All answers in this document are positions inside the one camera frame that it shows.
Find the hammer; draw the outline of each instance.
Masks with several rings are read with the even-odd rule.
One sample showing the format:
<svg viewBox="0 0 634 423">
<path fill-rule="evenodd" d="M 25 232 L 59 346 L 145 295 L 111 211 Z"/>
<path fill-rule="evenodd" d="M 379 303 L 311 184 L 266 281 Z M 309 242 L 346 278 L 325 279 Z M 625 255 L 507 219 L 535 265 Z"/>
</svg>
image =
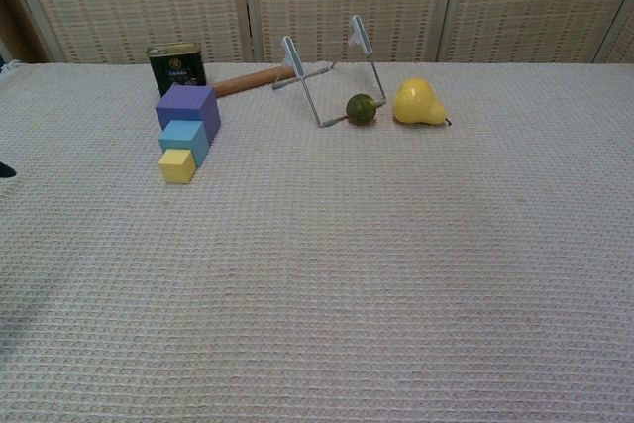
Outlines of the hammer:
<svg viewBox="0 0 634 423">
<path fill-rule="evenodd" d="M 287 79 L 294 76 L 295 72 L 292 68 L 276 66 L 275 68 L 264 69 L 256 73 L 238 76 L 237 78 L 218 81 L 213 83 L 212 86 L 216 90 L 216 97 L 222 98 L 240 91 L 271 84 L 276 79 Z"/>
</svg>

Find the lime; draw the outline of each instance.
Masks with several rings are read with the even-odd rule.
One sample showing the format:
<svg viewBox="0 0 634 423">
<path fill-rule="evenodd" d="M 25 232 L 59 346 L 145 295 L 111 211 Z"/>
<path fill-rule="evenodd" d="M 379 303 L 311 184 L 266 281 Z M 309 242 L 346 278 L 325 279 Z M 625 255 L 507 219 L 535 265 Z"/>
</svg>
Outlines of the lime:
<svg viewBox="0 0 634 423">
<path fill-rule="evenodd" d="M 376 114 L 376 101 L 366 94 L 356 94 L 348 100 L 346 114 L 352 123 L 369 123 Z"/>
</svg>

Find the black tin can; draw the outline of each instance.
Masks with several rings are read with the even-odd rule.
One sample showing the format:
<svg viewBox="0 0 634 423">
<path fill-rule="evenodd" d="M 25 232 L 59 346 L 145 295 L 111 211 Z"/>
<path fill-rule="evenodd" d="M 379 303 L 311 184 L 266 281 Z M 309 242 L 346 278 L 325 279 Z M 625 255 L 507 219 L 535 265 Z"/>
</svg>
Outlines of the black tin can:
<svg viewBox="0 0 634 423">
<path fill-rule="evenodd" d="M 205 69 L 200 58 L 200 44 L 165 44 L 146 51 L 157 80 L 160 95 L 166 94 L 173 83 L 205 85 Z"/>
</svg>

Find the pear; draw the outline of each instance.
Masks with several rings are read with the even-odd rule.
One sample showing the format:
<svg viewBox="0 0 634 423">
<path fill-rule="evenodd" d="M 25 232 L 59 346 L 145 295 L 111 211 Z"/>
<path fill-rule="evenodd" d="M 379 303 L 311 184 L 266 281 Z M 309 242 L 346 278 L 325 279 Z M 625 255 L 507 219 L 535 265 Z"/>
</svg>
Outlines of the pear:
<svg viewBox="0 0 634 423">
<path fill-rule="evenodd" d="M 409 78 L 401 84 L 392 102 L 392 114 L 394 119 L 406 124 L 443 124 L 447 119 L 445 106 L 429 82 L 422 78 Z"/>
</svg>

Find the stacked blocks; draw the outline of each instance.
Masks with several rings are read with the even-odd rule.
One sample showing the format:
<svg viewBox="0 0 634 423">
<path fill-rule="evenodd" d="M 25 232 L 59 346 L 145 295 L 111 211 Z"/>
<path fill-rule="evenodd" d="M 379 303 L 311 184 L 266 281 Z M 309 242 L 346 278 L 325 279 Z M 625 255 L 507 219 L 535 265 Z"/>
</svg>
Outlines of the stacked blocks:
<svg viewBox="0 0 634 423">
<path fill-rule="evenodd" d="M 157 105 L 163 129 L 158 162 L 167 182 L 188 183 L 220 129 L 216 92 L 209 86 L 173 84 Z"/>
</svg>

